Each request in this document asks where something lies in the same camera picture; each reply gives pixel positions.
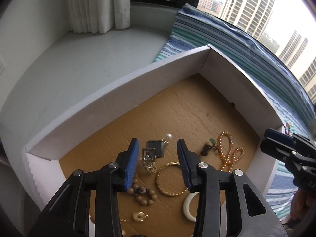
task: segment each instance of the wall outlet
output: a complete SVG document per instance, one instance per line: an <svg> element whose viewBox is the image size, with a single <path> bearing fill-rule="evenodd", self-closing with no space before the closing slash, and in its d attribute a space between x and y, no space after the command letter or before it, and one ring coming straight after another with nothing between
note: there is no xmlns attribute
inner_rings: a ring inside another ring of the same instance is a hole
<svg viewBox="0 0 316 237"><path fill-rule="evenodd" d="M0 57L0 74L4 71L4 63Z"/></svg>

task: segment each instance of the pearl necklace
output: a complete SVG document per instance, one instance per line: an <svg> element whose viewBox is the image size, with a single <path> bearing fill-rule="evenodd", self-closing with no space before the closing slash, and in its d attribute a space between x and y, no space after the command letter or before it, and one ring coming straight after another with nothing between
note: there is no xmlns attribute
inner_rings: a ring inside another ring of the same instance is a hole
<svg viewBox="0 0 316 237"><path fill-rule="evenodd" d="M226 136L228 138L229 141L229 152L227 155L224 155L223 153L223 148L222 148L222 138L223 136ZM221 167L221 171L224 171L225 168L228 166L229 167L229 171L228 172L232 172L233 166L235 165L235 163L237 161L239 161L243 155L244 155L244 148L243 147L238 147L236 148L236 150L233 151L233 141L232 141L232 135L229 132L222 132L219 137L218 137L218 146L215 147L215 149L218 151L219 153L219 158L222 160L222 167ZM239 157L236 157L236 153L237 152L241 152Z"/></svg>

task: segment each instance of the brown cardboard bottom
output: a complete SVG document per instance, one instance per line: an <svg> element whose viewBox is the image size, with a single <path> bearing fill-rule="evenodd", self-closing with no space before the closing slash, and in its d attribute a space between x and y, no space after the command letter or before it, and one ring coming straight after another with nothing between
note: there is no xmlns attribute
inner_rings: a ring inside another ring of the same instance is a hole
<svg viewBox="0 0 316 237"><path fill-rule="evenodd" d="M147 140L159 140L166 133L171 133L173 138L165 148L165 157L156 161L159 169L168 162L178 161L176 142L179 138L184 138L190 151L199 153L209 138L217 139L222 131L232 134L234 149L237 147L245 149L243 158L235 168L246 171L256 151L258 135L234 106L207 80L197 74L170 86L103 127L67 153L59 163L66 178L75 169L82 169L85 172L98 170L114 161L119 152L126 150L131 138L139 139L141 150L146 147ZM227 151L227 139L223 140L223 145ZM201 160L216 169L221 166L221 160L214 151L210 151L207 157L201 157ZM158 200L151 206L142 206L135 201L133 195L118 193L121 219L132 220L133 213L139 211L149 216L141 223L122 222L126 236L138 234L148 237L191 236L194 223L186 219L182 212L182 205L188 192L177 197L165 196L155 185L156 174L149 174L140 166L136 171L141 185L155 190ZM168 192L183 191L185 186L180 168L167 167L161 173L160 185ZM94 218L94 198L93 193L90 207L92 218ZM221 192L221 203L224 200L225 194ZM196 215L197 203L198 196L190 205L192 215Z"/></svg>

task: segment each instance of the white marble surface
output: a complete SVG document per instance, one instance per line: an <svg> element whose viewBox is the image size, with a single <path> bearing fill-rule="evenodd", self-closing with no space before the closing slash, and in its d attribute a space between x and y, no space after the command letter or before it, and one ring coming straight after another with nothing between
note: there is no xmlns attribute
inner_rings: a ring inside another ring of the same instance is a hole
<svg viewBox="0 0 316 237"><path fill-rule="evenodd" d="M0 136L31 197L23 146L88 95L152 63L168 37L165 31L140 26L103 35L69 32L26 70L1 110Z"/></svg>

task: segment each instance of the bracelet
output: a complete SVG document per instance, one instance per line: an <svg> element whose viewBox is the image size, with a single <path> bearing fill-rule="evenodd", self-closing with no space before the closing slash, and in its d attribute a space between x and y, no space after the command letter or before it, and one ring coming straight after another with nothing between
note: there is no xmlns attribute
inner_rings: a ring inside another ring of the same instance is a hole
<svg viewBox="0 0 316 237"><path fill-rule="evenodd" d="M161 186L159 185L159 176L160 176L161 171L162 171L164 168L168 167L168 166L174 166L174 165L178 165L178 166L179 166L180 163L179 163L179 162L170 162L170 163L167 163L166 165L162 166L162 167L159 169L159 171L158 171L158 173L157 173L157 175L156 175L156 184L157 184L158 189L159 189L164 195L167 195L167 196L179 196L179 195L185 193L185 192L187 191L187 189L188 189L188 188L186 188L184 191L179 192L179 193L169 193L169 192L166 192L165 190L163 190L163 189L161 188Z"/></svg>
<svg viewBox="0 0 316 237"><path fill-rule="evenodd" d="M189 210L189 206L190 206L190 203L191 203L193 197L195 197L197 194L199 194L199 192L189 193L189 195L185 198L185 201L183 203L183 213L184 213L185 217L192 222L195 222L196 217L191 215L190 210Z"/></svg>

